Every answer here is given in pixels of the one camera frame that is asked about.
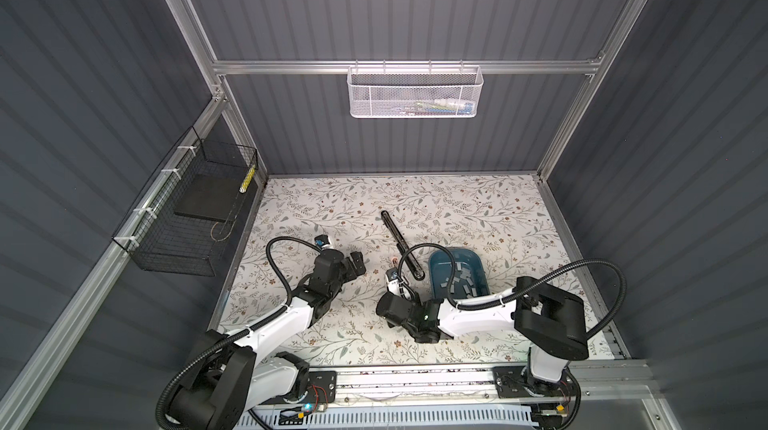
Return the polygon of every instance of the black elongated tool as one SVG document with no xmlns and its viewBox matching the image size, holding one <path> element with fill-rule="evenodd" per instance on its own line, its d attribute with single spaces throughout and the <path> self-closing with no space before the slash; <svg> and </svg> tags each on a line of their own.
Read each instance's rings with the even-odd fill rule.
<svg viewBox="0 0 768 430">
<path fill-rule="evenodd" d="M 389 216 L 389 212 L 386 210 L 382 210 L 382 221 L 384 222 L 384 226 L 387 227 L 390 233 L 392 233 L 392 237 L 395 239 L 395 243 L 397 244 L 397 250 L 400 252 L 400 255 L 404 254 L 408 251 L 408 243 L 406 243 L 406 239 L 402 237 L 402 233 L 400 233 L 400 230 L 397 229 L 397 226 L 395 225 L 395 221 L 392 220 L 392 217 Z M 416 261 L 416 257 L 413 256 L 413 254 L 408 255 L 406 258 L 406 265 L 408 265 L 408 269 L 411 270 L 411 274 L 413 275 L 413 278 L 421 281 L 424 280 L 424 277 L 426 276 L 426 273 L 424 273 L 424 269 L 422 266 Z"/>
</svg>

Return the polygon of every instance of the yellow object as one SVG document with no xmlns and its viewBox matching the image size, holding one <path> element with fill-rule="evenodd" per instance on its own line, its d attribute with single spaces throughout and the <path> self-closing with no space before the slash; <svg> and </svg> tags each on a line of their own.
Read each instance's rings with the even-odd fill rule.
<svg viewBox="0 0 768 430">
<path fill-rule="evenodd" d="M 240 185 L 240 193 L 245 193 L 246 190 L 248 190 L 248 185 L 250 185 L 250 181 L 254 179 L 255 173 L 256 173 L 256 166 L 252 165 L 248 170 L 248 174 L 245 175 L 245 180 L 243 180 L 243 184 Z"/>
</svg>

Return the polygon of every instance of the striped gray panel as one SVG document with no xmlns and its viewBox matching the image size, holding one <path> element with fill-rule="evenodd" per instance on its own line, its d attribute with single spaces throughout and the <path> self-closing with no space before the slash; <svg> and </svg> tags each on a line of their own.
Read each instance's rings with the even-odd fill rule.
<svg viewBox="0 0 768 430">
<path fill-rule="evenodd" d="M 356 119 L 344 76 L 228 79 L 274 175 L 533 170 L 584 81 L 486 76 L 475 118 Z"/>
<path fill-rule="evenodd" d="M 0 0 L 0 393 L 209 99 L 163 0 Z"/>
<path fill-rule="evenodd" d="M 193 0 L 221 60 L 598 54 L 626 0 Z"/>
<path fill-rule="evenodd" d="M 552 175 L 686 428 L 764 425 L 768 0 L 652 0 Z M 598 284 L 606 300 L 613 282 Z"/>
</svg>

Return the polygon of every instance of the white floral mat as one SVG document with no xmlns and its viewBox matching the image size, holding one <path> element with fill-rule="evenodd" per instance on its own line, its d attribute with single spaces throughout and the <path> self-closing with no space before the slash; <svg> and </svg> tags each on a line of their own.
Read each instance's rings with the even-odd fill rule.
<svg viewBox="0 0 768 430">
<path fill-rule="evenodd" d="M 402 328 L 390 329 L 376 315 L 376 303 L 386 288 L 385 271 L 398 255 L 381 222 L 382 209 L 389 211 L 410 245 L 433 242 L 475 251 L 491 292 L 513 286 L 520 275 L 542 276 L 569 261 L 529 175 L 272 179 L 220 329 L 239 328 L 285 298 L 266 262 L 266 242 L 278 235 L 311 242 L 326 233 L 345 254 L 362 252 L 368 271 L 345 284 L 328 313 L 281 349 L 314 366 L 524 361 L 530 342 L 514 330 L 419 345 Z M 418 257 L 427 272 L 430 253 L 424 249 Z M 312 270 L 315 255 L 291 242 L 273 248 L 277 265 L 292 285 Z M 411 281 L 422 300 L 430 298 L 428 277 Z M 584 298 L 587 328 L 597 322 L 573 273 L 552 284 Z M 602 332 L 590 340 L 589 351 L 590 358 L 613 358 Z"/>
</svg>

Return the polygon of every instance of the black wire basket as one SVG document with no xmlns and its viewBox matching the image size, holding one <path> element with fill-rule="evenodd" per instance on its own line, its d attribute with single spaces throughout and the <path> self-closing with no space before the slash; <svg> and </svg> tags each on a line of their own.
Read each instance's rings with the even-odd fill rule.
<svg viewBox="0 0 768 430">
<path fill-rule="evenodd" d="M 139 211 L 138 224 L 130 235 L 113 235 L 114 242 L 143 270 L 202 276 L 228 271 L 256 195 L 258 185 L 251 180 L 257 162 L 253 147 L 197 139 L 175 169 L 161 170 L 168 175 L 151 202 L 142 209 L 131 207 L 124 222 Z M 200 179 L 224 181 L 232 188 L 223 195 L 231 201 L 224 217 L 180 214 L 185 195 Z"/>
</svg>

